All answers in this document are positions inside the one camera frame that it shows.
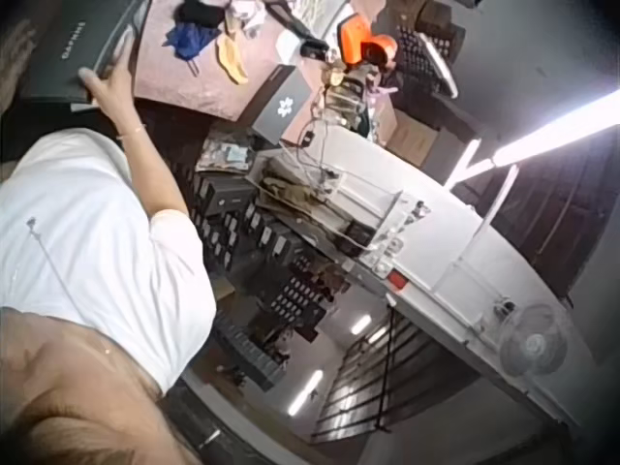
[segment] ceiling light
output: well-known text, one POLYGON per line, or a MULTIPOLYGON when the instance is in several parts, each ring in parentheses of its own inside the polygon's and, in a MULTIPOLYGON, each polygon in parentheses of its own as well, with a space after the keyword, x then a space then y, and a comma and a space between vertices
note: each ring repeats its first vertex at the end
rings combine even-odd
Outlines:
POLYGON ((364 315, 353 325, 351 328, 351 333, 354 335, 360 334, 368 325, 370 325, 370 322, 372 322, 370 315, 364 315))
POLYGON ((370 339, 368 339, 368 342, 370 344, 374 344, 375 342, 377 342, 379 339, 381 339, 381 337, 388 331, 388 329, 384 326, 380 329, 377 329, 377 331, 370 336, 370 339))
POLYGON ((448 63, 446 63, 446 60, 440 51, 435 47, 433 41, 431 41, 426 34, 418 32, 418 37, 424 44, 433 67, 448 85, 450 96, 455 99, 458 97, 458 87, 456 87, 456 82, 454 81, 454 77, 452 76, 452 71, 450 70, 448 63))
POLYGON ((495 168, 495 164, 491 161, 490 158, 486 160, 482 160, 481 162, 472 165, 462 173, 458 175, 456 178, 456 183, 462 182, 465 179, 469 179, 470 177, 478 176, 486 171, 493 170, 495 168))
POLYGON ((505 167, 548 153, 618 124, 620 124, 620 90, 576 109, 541 127, 529 136, 500 148, 491 159, 483 160, 462 171, 456 177, 456 182, 464 181, 495 167, 505 167))
POLYGON ((297 397, 294 399, 293 403, 289 407, 288 414, 291 417, 294 417, 295 415, 297 415, 297 412, 299 412, 299 409, 303 407, 303 404, 305 404, 306 400, 308 399, 308 396, 314 389, 317 388, 322 378, 323 378, 323 370, 317 370, 312 374, 312 376, 306 383, 306 386, 303 387, 301 392, 297 395, 297 397))
POLYGON ((451 190, 452 187, 454 187, 454 184, 458 182, 458 175, 464 172, 467 167, 469 167, 469 164, 474 158, 474 155, 476 155, 476 152, 478 152, 478 149, 481 146, 481 142, 481 139, 474 139, 469 142, 467 148, 465 148, 465 151, 463 152, 463 155, 461 155, 461 158, 458 160, 458 163, 454 167, 452 174, 449 176, 448 181, 446 181, 446 189, 451 190))

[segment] fan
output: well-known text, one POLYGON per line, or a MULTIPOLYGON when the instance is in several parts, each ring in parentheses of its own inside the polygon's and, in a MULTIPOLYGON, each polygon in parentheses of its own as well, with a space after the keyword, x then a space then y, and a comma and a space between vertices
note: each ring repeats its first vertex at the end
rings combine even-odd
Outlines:
POLYGON ((548 305, 515 309, 499 329, 499 358, 510 376, 546 375, 566 358, 568 343, 562 315, 548 305))

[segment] tabletop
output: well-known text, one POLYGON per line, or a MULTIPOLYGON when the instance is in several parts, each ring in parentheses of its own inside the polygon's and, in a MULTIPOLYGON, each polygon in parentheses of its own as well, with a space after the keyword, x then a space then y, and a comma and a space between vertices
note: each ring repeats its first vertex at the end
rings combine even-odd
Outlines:
MULTIPOLYGON (((174 11, 182 0, 153 0, 139 44, 136 68, 136 97, 208 113, 219 118, 236 121, 268 76, 280 63, 276 49, 278 38, 285 30, 274 18, 267 15, 258 38, 247 39, 236 34, 243 67, 249 81, 235 84, 218 63, 216 45, 209 44, 195 58, 200 74, 195 77, 189 66, 174 56, 172 46, 163 46, 166 34, 174 27, 174 11)), ((210 4, 226 5, 226 0, 209 0, 210 4)), ((385 0, 356 0, 356 10, 369 18, 385 5, 385 0)), ((299 132, 310 120, 311 103, 322 86, 323 63, 298 57, 299 66, 313 93, 306 105, 293 120, 283 139, 296 142, 299 132)))

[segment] box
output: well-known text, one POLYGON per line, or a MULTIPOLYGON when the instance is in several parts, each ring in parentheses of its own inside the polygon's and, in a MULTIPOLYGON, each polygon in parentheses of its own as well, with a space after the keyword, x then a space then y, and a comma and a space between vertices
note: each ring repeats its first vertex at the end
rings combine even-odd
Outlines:
POLYGON ((405 160, 414 167, 420 168, 428 156, 438 132, 396 110, 396 131, 386 145, 386 149, 405 160))
POLYGON ((238 122, 277 145, 311 94, 310 86, 296 66, 279 65, 238 122))

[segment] wire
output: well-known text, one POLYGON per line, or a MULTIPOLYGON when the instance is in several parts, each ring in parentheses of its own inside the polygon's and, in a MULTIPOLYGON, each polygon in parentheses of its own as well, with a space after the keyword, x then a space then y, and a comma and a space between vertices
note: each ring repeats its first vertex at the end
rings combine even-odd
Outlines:
POLYGON ((351 242, 353 245, 355 245, 355 247, 359 247, 360 249, 362 249, 365 252, 372 252, 374 250, 374 248, 371 247, 367 247, 365 245, 361 245, 358 242, 355 242, 353 239, 351 239, 350 237, 348 237, 346 234, 341 233, 340 231, 336 230, 335 228, 327 225, 326 223, 322 222, 321 220, 318 220, 317 218, 315 218, 314 216, 312 216, 309 212, 299 208, 297 205, 295 205, 294 203, 290 203, 289 201, 285 201, 284 199, 281 199, 279 197, 277 197, 276 195, 274 195, 273 193, 269 192, 267 189, 265 189, 265 187, 259 185, 258 183, 254 182, 253 179, 247 178, 247 180, 250 182, 250 184, 254 185, 254 187, 256 187, 257 189, 259 189, 261 192, 265 192, 266 194, 268 194, 270 197, 276 199, 277 201, 289 206, 290 208, 297 210, 301 213, 303 213, 306 216, 309 216, 310 218, 312 218, 312 220, 314 220, 316 223, 318 223, 319 225, 321 225, 323 228, 325 228, 326 230, 328 230, 330 233, 336 234, 339 237, 342 237, 343 239, 348 240, 349 242, 351 242))

